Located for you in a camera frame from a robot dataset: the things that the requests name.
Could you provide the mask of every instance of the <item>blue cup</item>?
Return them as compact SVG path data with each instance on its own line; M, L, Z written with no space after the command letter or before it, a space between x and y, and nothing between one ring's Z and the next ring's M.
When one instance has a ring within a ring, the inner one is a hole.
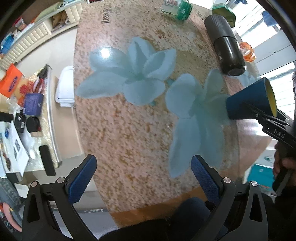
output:
M265 77L227 98L226 108L229 119L254 119L254 113L243 102L254 105L268 115L277 116L274 91Z

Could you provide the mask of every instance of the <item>metal pin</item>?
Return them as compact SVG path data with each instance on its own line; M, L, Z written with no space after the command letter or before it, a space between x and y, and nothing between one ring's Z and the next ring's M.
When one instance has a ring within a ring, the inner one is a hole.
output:
M59 177L58 179L57 179L57 182L58 183L63 183L65 181L65 178L64 177Z
M258 183L256 181L251 181L251 184L254 186L254 187L257 187L258 186Z
M35 181L35 182L32 182L32 183L31 183L31 186L32 186L32 187L35 187L35 186L37 186L37 184L38 184L38 182Z
M223 178L223 181L224 181L225 183L231 183L231 179L230 179L229 177L225 177L225 178Z

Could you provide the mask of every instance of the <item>orange bag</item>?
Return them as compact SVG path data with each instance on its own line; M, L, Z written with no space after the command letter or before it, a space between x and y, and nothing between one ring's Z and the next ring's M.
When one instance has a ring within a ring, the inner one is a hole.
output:
M21 78L22 72L11 64L0 82L0 93L10 98Z

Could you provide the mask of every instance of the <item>person's leg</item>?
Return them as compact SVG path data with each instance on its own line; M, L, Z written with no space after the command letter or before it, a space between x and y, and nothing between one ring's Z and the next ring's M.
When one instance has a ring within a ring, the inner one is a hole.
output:
M190 241L203 226L210 213L201 199L197 197L187 199L171 217L169 240ZM226 232L227 228L223 226L217 238L222 237Z

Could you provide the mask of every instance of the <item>black bottle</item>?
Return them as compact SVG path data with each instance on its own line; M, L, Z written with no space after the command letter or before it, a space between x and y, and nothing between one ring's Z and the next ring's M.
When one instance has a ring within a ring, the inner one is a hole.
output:
M205 19L205 27L219 59L221 70L229 76L239 76L246 70L246 63L227 20L217 14Z

